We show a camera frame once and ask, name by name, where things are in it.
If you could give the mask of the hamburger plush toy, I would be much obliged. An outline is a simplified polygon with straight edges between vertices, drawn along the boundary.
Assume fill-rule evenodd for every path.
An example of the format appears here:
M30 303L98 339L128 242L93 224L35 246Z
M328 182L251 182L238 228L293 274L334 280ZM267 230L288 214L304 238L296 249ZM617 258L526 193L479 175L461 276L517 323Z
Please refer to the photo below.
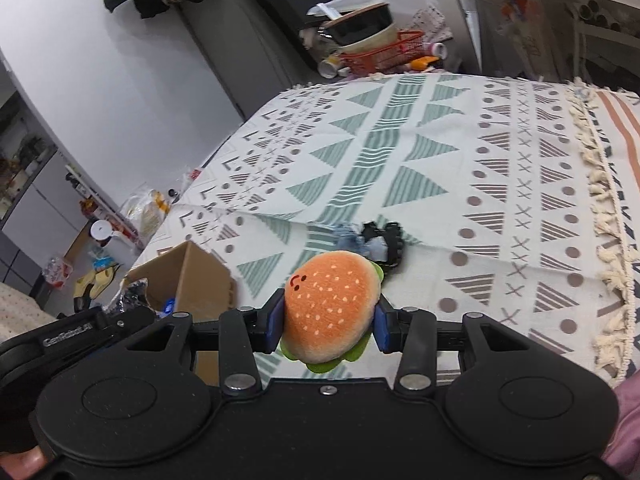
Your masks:
M382 277L375 263L346 250L302 264L284 288L282 353L314 374L357 361L371 336Z

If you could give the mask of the black fabric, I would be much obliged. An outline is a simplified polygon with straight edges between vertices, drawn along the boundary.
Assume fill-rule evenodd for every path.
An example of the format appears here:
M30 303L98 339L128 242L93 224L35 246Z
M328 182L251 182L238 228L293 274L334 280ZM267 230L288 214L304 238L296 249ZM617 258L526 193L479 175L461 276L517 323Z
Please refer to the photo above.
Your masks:
M102 310L106 315L116 316L137 308L149 309L147 289L148 280L146 278L140 278L140 280L133 282L122 282L118 293Z

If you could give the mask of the brown cardboard box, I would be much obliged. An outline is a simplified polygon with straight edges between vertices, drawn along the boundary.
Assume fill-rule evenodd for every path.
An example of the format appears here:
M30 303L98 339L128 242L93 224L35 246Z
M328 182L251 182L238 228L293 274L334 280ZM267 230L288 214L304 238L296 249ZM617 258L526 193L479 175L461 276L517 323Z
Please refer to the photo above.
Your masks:
M151 308L188 312L194 322L215 321L236 307L236 284L221 258L188 240L131 269L126 283L146 279Z

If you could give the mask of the blue tissue pack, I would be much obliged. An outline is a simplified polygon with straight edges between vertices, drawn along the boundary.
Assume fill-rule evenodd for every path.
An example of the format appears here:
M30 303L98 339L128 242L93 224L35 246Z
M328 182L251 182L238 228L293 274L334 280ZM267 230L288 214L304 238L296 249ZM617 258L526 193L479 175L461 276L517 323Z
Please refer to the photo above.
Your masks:
M169 298L165 301L162 310L158 312L161 318L167 315L172 315L175 311L176 300L175 298Z

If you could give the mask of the blue denim fabric patch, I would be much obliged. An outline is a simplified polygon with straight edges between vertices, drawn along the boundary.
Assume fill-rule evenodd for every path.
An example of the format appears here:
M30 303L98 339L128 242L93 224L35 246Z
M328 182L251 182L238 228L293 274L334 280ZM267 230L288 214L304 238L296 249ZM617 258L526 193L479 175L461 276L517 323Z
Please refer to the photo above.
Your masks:
M404 255L404 231L397 222L363 223L360 228L351 224L338 224L333 228L335 248L354 252L377 264L384 272L400 266Z

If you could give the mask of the yellow white snack bag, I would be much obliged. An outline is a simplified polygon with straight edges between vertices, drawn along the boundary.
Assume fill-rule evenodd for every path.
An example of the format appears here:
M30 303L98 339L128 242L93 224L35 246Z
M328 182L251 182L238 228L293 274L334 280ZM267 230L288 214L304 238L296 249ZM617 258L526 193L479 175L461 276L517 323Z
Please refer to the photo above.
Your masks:
M120 207L120 213L137 231L143 244L149 243L169 211L166 196L147 185L137 188Z

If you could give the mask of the white kettle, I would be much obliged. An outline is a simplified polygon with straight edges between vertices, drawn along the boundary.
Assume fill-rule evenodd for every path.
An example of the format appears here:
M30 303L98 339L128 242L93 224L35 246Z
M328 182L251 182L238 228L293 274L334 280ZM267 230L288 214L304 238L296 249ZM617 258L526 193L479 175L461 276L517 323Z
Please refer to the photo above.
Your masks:
M96 220L90 226L90 236L101 246L105 247L113 236L113 227L107 220Z

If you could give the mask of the white red plastic bag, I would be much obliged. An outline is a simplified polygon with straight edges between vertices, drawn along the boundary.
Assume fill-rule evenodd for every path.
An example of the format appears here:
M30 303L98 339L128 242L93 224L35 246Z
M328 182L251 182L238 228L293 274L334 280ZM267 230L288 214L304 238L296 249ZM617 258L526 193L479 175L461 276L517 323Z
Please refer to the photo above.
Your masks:
M182 192L186 192L186 190L188 188L190 188L192 183L200 176L201 173L202 173L201 168L194 168L194 169L191 169L191 170L187 171L182 176L181 191Z

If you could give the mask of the patterned white green blanket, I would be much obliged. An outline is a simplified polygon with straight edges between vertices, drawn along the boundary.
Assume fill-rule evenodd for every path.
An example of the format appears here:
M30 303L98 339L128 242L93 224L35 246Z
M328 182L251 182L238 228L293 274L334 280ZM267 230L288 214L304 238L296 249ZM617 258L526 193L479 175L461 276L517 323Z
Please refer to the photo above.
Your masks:
M291 89L222 146L142 260L184 242L258 307L336 229L400 224L395 307L483 312L617 385L639 367L639 100L450 73Z

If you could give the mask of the red plastic basket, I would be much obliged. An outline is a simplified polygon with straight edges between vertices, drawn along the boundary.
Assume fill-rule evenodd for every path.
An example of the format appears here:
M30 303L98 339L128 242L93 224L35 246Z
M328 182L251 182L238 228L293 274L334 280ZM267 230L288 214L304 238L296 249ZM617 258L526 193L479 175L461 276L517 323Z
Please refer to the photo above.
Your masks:
M401 30L392 44L362 53L341 53L340 60L356 76L385 73L425 55L424 32Z

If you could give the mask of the dark cabinet door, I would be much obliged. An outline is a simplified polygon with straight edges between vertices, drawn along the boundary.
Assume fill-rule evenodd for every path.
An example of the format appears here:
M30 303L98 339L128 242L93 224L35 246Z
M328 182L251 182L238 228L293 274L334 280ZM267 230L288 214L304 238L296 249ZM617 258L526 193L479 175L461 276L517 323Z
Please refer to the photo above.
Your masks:
M283 90L318 82L317 61L300 36L320 21L307 14L328 0L203 0L181 14L243 118Z

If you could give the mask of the black and cream bowl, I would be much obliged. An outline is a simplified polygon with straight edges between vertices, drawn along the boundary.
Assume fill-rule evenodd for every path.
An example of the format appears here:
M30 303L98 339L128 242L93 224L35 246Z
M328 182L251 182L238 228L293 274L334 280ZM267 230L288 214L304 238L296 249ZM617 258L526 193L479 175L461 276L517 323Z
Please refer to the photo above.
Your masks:
M390 6L386 2L371 4L323 24L323 30L346 54L381 49L398 39Z

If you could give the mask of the white desk with shelves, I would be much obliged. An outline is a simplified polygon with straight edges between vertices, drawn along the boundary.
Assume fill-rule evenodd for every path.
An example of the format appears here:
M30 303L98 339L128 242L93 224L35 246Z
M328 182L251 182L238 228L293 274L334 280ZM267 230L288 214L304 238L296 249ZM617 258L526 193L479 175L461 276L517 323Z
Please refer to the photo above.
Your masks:
M639 0L436 0L468 74L639 88Z

